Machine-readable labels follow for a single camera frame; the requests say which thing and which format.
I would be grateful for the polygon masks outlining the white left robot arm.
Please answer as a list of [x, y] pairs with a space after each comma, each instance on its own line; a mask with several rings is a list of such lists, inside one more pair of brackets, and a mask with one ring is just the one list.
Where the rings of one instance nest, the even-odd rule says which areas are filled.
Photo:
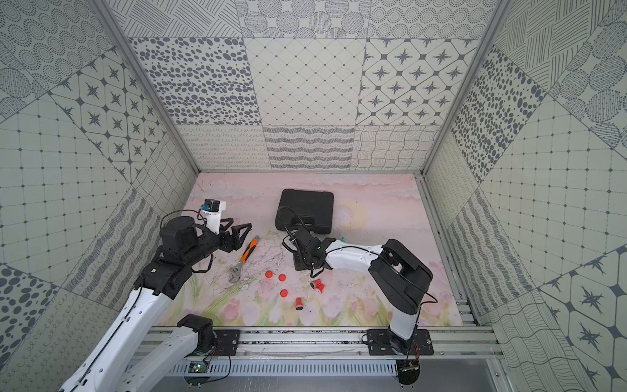
[[238, 251], [252, 228], [250, 223], [234, 225], [219, 212], [201, 216], [200, 221], [176, 217], [161, 228], [162, 243], [134, 282], [119, 316], [61, 390], [150, 391], [184, 357], [217, 349], [212, 320], [186, 315], [165, 341], [130, 365], [154, 322], [197, 274], [195, 266], [217, 251]]

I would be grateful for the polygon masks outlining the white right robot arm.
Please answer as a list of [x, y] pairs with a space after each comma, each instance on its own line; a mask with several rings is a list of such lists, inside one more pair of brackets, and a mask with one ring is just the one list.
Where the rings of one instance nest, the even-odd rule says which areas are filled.
[[315, 279], [325, 270], [352, 270], [370, 275], [393, 306], [388, 327], [390, 343], [397, 351], [409, 350], [415, 342], [422, 301], [429, 297], [433, 273], [418, 257], [396, 239], [377, 246], [347, 244], [335, 238], [320, 239], [310, 233], [305, 222], [289, 207], [280, 207], [279, 227], [287, 232], [297, 271], [310, 272]]

